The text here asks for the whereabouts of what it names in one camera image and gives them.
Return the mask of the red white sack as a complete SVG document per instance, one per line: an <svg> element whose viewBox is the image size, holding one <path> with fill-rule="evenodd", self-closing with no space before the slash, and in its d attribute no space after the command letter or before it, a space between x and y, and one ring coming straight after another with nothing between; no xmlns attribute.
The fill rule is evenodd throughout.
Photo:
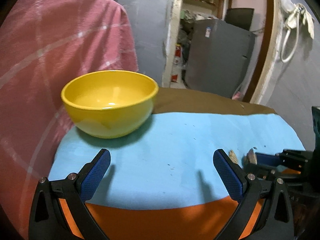
<svg viewBox="0 0 320 240"><path fill-rule="evenodd" d="M182 82L182 67L183 67L183 57L182 57L182 46L176 44L175 56L172 64L171 71L171 82L181 83Z"/></svg>

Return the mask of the brown table cover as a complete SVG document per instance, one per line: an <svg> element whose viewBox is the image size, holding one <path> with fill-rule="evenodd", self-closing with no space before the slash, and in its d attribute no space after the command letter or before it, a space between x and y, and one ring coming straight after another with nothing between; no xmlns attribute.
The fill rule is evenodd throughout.
<svg viewBox="0 0 320 240"><path fill-rule="evenodd" d="M231 115L274 114L266 106L235 101L212 93L190 89L160 88L155 99L153 114L212 113Z"/></svg>

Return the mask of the blue orange table cloth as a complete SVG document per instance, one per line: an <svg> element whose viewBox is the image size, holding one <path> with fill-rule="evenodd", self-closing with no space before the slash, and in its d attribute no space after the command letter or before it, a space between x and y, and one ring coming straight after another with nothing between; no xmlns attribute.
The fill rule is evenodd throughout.
<svg viewBox="0 0 320 240"><path fill-rule="evenodd" d="M276 114L154 114L118 139L71 129L49 179L79 172L103 148L111 166L87 207L110 239L213 239L237 206L214 168L214 151L241 159L251 149L274 155L304 147Z"/></svg>

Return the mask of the yellow plastic bowl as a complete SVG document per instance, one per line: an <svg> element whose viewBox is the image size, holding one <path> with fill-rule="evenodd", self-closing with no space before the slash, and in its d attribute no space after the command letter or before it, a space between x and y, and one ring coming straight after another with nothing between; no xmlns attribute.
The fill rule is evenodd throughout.
<svg viewBox="0 0 320 240"><path fill-rule="evenodd" d="M101 139L126 136L151 115L159 86L152 78L125 70L92 72L67 83L61 99L73 124Z"/></svg>

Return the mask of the grey refrigerator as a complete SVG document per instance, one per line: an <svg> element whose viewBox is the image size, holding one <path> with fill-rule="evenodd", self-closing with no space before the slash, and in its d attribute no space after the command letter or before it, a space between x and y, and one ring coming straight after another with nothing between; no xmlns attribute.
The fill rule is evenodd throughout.
<svg viewBox="0 0 320 240"><path fill-rule="evenodd" d="M223 20L196 21L185 71L186 86L232 98L245 78L254 43L254 33Z"/></svg>

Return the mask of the pink checked cloth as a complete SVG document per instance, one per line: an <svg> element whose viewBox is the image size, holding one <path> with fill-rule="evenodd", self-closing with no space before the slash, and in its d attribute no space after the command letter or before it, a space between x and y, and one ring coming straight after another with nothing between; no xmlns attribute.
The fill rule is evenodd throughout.
<svg viewBox="0 0 320 240"><path fill-rule="evenodd" d="M1 26L1 206L28 236L38 179L72 127L61 90L100 70L137 71L131 24L114 0L18 0Z"/></svg>

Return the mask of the black monitor on fridge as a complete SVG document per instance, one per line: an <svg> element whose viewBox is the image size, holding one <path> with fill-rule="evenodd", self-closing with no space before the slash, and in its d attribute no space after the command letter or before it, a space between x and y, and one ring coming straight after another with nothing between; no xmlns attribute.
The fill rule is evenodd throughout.
<svg viewBox="0 0 320 240"><path fill-rule="evenodd" d="M225 22L249 31L253 15L253 8L230 8L227 10Z"/></svg>

